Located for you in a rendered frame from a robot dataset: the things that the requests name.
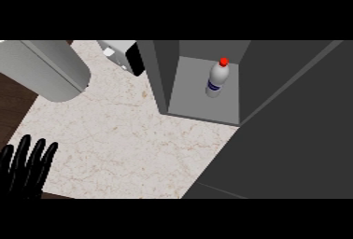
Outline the dark grey cabinet door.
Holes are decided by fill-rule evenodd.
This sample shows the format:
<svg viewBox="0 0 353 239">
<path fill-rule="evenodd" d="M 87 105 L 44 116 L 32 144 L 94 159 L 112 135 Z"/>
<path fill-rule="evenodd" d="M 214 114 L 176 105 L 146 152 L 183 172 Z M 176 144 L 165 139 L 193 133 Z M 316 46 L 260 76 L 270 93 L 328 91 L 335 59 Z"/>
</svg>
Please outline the dark grey cabinet door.
<svg viewBox="0 0 353 239">
<path fill-rule="evenodd" d="M 353 198 L 353 40 L 236 130 L 187 198 Z"/>
</svg>

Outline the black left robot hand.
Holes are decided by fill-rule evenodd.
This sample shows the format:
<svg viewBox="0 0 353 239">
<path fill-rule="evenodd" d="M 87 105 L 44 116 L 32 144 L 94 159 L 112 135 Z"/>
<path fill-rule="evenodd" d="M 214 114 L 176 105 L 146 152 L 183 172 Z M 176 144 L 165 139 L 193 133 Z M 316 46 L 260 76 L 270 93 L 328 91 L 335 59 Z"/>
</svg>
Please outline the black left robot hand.
<svg viewBox="0 0 353 239">
<path fill-rule="evenodd" d="M 4 145 L 0 150 L 0 200 L 37 200 L 52 168 L 57 143 L 46 146 L 40 138 L 32 149 L 31 136 L 25 134 L 18 147 Z"/>
</svg>

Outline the dark grey cabinet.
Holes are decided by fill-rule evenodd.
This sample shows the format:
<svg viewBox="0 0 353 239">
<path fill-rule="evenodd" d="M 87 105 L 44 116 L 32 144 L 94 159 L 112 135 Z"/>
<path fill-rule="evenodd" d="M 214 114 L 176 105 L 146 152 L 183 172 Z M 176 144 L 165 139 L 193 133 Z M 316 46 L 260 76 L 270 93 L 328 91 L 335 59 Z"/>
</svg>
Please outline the dark grey cabinet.
<svg viewBox="0 0 353 239">
<path fill-rule="evenodd" d="M 140 40 L 158 112 L 241 126 L 341 44 L 338 40 Z M 205 93 L 211 67 L 229 59 L 220 95 Z"/>
</svg>

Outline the white bottle with red cap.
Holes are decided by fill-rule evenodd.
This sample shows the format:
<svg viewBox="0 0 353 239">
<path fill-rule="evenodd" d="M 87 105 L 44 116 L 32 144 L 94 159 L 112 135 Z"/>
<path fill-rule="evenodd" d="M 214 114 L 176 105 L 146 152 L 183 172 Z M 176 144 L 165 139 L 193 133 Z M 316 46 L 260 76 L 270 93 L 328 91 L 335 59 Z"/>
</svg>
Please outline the white bottle with red cap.
<svg viewBox="0 0 353 239">
<path fill-rule="evenodd" d="M 211 67 L 210 77 L 207 82 L 205 93 L 211 98 L 216 98 L 220 94 L 221 86 L 229 77 L 229 59 L 221 57 L 218 62 Z"/>
</svg>

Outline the pale grey rounded appliance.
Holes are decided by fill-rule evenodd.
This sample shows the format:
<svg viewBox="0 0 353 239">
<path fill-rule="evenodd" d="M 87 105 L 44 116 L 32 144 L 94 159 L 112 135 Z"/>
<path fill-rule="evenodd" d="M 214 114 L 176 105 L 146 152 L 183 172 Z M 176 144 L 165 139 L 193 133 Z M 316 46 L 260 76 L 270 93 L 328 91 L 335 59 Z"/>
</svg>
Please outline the pale grey rounded appliance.
<svg viewBox="0 0 353 239">
<path fill-rule="evenodd" d="M 84 92 L 91 78 L 65 40 L 0 40 L 0 73 L 56 103 Z"/>
</svg>

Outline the white and black appliance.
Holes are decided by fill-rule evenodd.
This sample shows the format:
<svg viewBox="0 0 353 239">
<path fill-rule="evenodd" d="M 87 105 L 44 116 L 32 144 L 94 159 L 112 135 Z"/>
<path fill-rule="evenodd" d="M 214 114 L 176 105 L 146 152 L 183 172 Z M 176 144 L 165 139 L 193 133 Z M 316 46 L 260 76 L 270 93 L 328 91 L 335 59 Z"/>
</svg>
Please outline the white and black appliance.
<svg viewBox="0 0 353 239">
<path fill-rule="evenodd" d="M 106 58 L 136 77 L 145 71 L 145 65 L 134 40 L 97 40 Z"/>
</svg>

